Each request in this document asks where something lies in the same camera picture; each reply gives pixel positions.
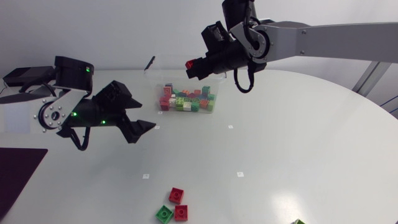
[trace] lego brick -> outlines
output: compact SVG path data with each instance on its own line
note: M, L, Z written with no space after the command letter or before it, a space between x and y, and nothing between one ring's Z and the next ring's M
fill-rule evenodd
M184 196L184 190L176 189L175 187L173 187L169 196L169 201L181 204L183 196Z
M175 107L176 101L177 101L176 99L170 98L170 99L169 99L169 106L170 106L170 107Z
M301 220L296 220L293 224L305 224L303 221L301 221Z
M187 97L189 97L189 98L195 98L195 97L197 97L194 93L190 93L190 94L188 94L188 96Z
M201 100L200 101L200 108L207 109L207 104L209 103L208 100Z
M167 83L167 84L166 84L166 85L164 85L164 86L171 87L171 89L172 89L172 93L173 93L173 83Z
M173 211L171 211L166 206L162 206L162 208L156 213L156 218L161 221L163 224L167 224L173 217Z
M207 96L207 94L210 93L210 86L204 86L204 87L201 89L201 92L202 92L203 95Z
M176 205L174 209L175 221L188 221L188 205Z
M184 102L184 111L191 111L191 102Z
M162 109L162 111L168 111L170 109L169 102L161 102L160 108Z
M214 94L207 94L207 99L208 99L208 100L215 100L215 98L216 98L216 95L214 95Z
M193 93L194 93L196 96L199 96L199 95L201 95L201 90L194 90Z
M165 95L171 95L172 94L172 88L169 86L163 87L163 91Z
M192 99L192 102L194 102L194 103L200 103L200 99L199 99L199 98L194 98L194 99Z
M189 91L188 91L188 90L182 90L182 92L185 93L185 94L187 94L187 95L189 94Z
M192 112L198 112L199 111L199 103L191 103L191 111Z
M182 97L177 97L177 98L175 99L175 105L176 105L176 106L182 107L182 106L184 105L184 98L182 98Z
M183 92L179 92L179 93L176 94L176 96L177 97L187 97L187 94L183 93Z
M207 110L208 111L213 111L214 109L214 100L210 100L209 103L207 104Z

